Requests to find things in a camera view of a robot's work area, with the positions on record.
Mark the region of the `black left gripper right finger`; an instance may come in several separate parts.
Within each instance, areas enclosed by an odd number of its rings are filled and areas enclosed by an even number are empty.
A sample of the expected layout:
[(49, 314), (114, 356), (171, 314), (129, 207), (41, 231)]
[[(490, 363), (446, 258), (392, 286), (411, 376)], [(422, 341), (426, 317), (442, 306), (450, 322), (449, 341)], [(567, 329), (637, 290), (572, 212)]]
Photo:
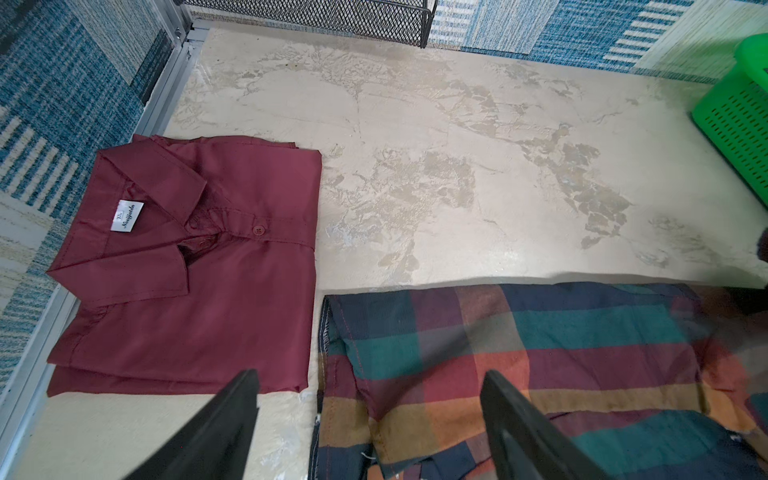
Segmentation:
[(499, 479), (609, 477), (500, 372), (485, 374), (480, 401)]

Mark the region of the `multicolour plaid long sleeve shirt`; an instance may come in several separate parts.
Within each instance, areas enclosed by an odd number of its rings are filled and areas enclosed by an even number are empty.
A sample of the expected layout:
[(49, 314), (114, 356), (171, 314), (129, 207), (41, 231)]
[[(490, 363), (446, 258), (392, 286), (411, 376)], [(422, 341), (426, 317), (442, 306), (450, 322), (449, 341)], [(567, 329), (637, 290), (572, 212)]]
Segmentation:
[(502, 374), (618, 479), (767, 475), (767, 293), (685, 284), (329, 295), (313, 479), (491, 479)]

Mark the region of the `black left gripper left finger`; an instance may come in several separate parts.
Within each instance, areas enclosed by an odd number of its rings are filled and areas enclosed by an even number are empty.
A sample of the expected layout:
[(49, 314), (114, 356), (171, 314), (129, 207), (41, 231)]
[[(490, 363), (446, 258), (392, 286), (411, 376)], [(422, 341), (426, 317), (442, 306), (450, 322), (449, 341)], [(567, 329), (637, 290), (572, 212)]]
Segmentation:
[(242, 479), (258, 416), (258, 372), (237, 374), (129, 479)]

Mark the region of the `folded maroon shirt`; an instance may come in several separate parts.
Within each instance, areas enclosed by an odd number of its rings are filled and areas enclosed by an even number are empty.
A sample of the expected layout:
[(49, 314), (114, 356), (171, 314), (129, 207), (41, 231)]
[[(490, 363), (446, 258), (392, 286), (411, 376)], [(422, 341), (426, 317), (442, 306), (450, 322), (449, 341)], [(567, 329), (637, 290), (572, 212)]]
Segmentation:
[(80, 302), (49, 396), (308, 385), (320, 152), (247, 136), (101, 150), (49, 275)]

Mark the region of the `green plastic laundry basket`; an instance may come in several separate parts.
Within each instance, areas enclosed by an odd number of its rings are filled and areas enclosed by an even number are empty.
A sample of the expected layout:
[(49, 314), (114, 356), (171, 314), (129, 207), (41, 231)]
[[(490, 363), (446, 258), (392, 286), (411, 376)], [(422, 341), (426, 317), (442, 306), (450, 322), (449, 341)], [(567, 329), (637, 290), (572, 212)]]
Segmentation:
[(751, 188), (767, 202), (767, 35), (737, 46), (735, 65), (696, 104), (692, 118)]

